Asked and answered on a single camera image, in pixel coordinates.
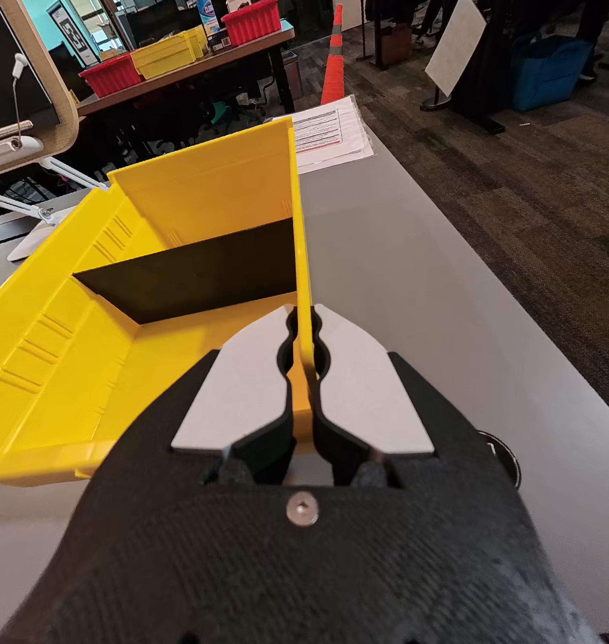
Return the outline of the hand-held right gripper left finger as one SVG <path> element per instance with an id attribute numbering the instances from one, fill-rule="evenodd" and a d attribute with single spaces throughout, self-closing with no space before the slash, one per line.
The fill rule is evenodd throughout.
<path id="1" fill-rule="evenodd" d="M 276 461 L 292 444 L 295 306 L 243 327 L 216 352 L 171 441 L 175 452 Z"/>

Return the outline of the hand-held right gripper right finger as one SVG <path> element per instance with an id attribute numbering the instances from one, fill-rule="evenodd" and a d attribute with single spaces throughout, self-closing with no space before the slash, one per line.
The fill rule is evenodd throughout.
<path id="1" fill-rule="evenodd" d="M 435 447 L 388 351 L 322 304 L 312 307 L 314 444 L 327 461 L 430 457 Z"/>

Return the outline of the yellow divided plastic bin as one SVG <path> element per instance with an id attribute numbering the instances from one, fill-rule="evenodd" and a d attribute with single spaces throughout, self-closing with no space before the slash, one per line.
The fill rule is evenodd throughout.
<path id="1" fill-rule="evenodd" d="M 90 478 L 139 429 L 171 441 L 243 327 L 295 306 L 293 366 L 316 380 L 309 263 L 291 118 L 109 175 L 0 286 L 0 484 Z M 74 274 L 291 218 L 296 291 L 139 325 Z M 208 457 L 224 458 L 212 455 Z"/>

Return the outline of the black round desk grommet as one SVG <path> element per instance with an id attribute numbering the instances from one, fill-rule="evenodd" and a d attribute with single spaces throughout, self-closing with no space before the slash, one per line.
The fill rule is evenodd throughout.
<path id="1" fill-rule="evenodd" d="M 478 431 L 478 434 L 486 441 L 493 455 L 502 464 L 503 469 L 508 474 L 515 489 L 519 489 L 522 481 L 522 472 L 520 464 L 510 447 L 504 441 L 498 439 L 493 434 L 485 431 Z"/>

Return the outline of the black bin divider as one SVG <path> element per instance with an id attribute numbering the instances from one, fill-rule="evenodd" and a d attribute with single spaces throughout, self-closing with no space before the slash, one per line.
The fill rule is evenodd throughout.
<path id="1" fill-rule="evenodd" d="M 77 272 L 139 325 L 296 291 L 293 220 Z"/>

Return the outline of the printed paper sheet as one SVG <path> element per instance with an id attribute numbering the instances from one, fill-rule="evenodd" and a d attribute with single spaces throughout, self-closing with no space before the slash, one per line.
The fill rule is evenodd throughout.
<path id="1" fill-rule="evenodd" d="M 375 155 L 354 95 L 264 123 L 291 118 L 300 175 Z"/>

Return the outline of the orange traffic cone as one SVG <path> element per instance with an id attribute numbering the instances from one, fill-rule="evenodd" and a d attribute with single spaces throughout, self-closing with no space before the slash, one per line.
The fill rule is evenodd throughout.
<path id="1" fill-rule="evenodd" d="M 320 105 L 340 101 L 345 96 L 344 58 L 342 55 L 342 4 L 335 6 L 330 48 L 325 68 L 325 78 Z"/>

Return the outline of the wooden background table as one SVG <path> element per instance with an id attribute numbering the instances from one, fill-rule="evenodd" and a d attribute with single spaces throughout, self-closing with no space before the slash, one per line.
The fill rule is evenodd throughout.
<path id="1" fill-rule="evenodd" d="M 279 79 L 276 80 L 281 99 L 285 99 L 290 109 L 293 110 L 293 100 L 290 93 L 290 86 L 286 80 L 284 64 L 281 54 L 281 46 L 295 37 L 295 30 L 287 20 L 281 20 L 281 29 L 278 32 L 268 34 L 259 39 L 249 41 L 237 46 L 227 52 L 212 55 L 197 60 L 187 66 L 174 69 L 163 75 L 145 80 L 142 83 L 127 87 L 119 92 L 112 93 L 106 97 L 99 98 L 91 95 L 76 105 L 79 118 L 87 117 L 103 109 L 115 106 L 125 101 L 133 100 L 146 93 L 159 90 L 168 85 L 178 83 L 187 78 L 203 74 L 213 69 L 221 68 L 227 64 L 245 59 L 257 53 L 265 53 L 270 60 L 273 70 L 278 72 Z"/>

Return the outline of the red plastic bin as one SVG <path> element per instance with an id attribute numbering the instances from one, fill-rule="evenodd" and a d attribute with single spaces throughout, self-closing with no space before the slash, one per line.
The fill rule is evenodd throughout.
<path id="1" fill-rule="evenodd" d="M 281 31 L 277 1 L 256 1 L 222 18 L 233 47 Z"/>
<path id="2" fill-rule="evenodd" d="M 131 58 L 131 52 L 107 59 L 78 74 L 100 99 L 139 85 L 143 76 L 139 74 Z"/>

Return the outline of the white sign board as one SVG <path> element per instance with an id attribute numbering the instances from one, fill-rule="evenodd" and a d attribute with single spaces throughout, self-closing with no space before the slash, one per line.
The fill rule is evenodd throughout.
<path id="1" fill-rule="evenodd" d="M 441 36 L 425 72 L 449 96 L 477 49 L 487 21 L 475 1 L 448 1 L 446 8 Z"/>

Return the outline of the wipes canister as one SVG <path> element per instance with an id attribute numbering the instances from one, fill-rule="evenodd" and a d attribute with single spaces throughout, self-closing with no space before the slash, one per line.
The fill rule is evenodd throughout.
<path id="1" fill-rule="evenodd" d="M 221 26 L 213 1 L 195 1 L 195 4 L 207 38 L 217 34 Z"/>

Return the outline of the black and white tag sign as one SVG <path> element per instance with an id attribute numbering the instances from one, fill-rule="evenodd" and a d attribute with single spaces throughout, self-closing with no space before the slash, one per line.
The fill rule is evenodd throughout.
<path id="1" fill-rule="evenodd" d="M 59 28 L 82 69 L 91 68 L 101 62 L 90 33 L 71 1 L 54 1 L 46 12 Z"/>

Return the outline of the wooden tablet stand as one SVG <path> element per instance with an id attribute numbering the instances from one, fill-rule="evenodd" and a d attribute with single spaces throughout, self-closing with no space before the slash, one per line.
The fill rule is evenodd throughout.
<path id="1" fill-rule="evenodd" d="M 90 135 L 21 1 L 0 1 L 0 175 L 37 164 L 85 188 L 101 187 L 106 132 Z"/>

